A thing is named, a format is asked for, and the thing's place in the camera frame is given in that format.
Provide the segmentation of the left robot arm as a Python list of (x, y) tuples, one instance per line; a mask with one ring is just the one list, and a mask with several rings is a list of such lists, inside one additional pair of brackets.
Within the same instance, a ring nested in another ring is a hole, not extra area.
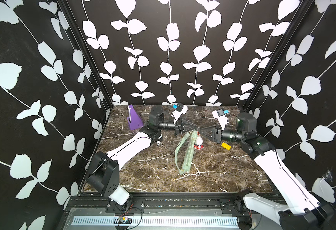
[(120, 169), (141, 151), (161, 143), (162, 130), (173, 130), (175, 135), (181, 133), (186, 137), (197, 133), (196, 124), (181, 118), (187, 113), (188, 106), (178, 103), (173, 108), (172, 120), (165, 121), (164, 108), (153, 106), (146, 124), (130, 140), (106, 153), (95, 153), (87, 168), (85, 182), (118, 205), (124, 206), (130, 201), (131, 195), (120, 185)]

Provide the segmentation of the green corduroy bag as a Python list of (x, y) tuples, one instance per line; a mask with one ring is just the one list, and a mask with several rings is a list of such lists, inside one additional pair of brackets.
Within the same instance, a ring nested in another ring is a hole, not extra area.
[[(192, 159), (194, 157), (194, 150), (195, 150), (195, 142), (197, 140), (198, 137), (198, 131), (196, 130), (192, 130), (188, 133), (186, 133), (182, 139), (180, 140), (180, 142), (178, 143), (177, 147), (175, 148), (175, 165), (178, 169), (178, 172), (180, 175), (185, 174), (185, 173), (189, 173), (191, 170), (191, 163), (192, 163)], [(184, 157), (184, 161), (182, 163), (182, 166), (180, 167), (178, 165), (178, 152), (180, 150), (180, 148), (182, 147), (182, 145), (186, 142), (189, 141), (186, 152), (185, 152), (185, 157)]]

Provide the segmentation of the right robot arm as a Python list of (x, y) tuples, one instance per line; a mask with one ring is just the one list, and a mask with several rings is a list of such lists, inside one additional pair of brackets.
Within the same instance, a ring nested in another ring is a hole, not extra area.
[(214, 111), (219, 125), (200, 130), (200, 135), (218, 144), (236, 142), (259, 165), (282, 195), (284, 205), (256, 193), (239, 198), (238, 207), (267, 217), (283, 230), (322, 230), (334, 215), (330, 204), (320, 203), (290, 172), (275, 147), (257, 132), (257, 119), (249, 113), (237, 115), (236, 129), (226, 129), (227, 117), (222, 110)]

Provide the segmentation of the white red plush charm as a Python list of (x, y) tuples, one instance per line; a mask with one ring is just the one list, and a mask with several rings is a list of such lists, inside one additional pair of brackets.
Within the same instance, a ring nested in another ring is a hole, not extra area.
[(203, 139), (201, 136), (198, 136), (194, 143), (194, 148), (197, 150), (201, 150), (203, 148)]

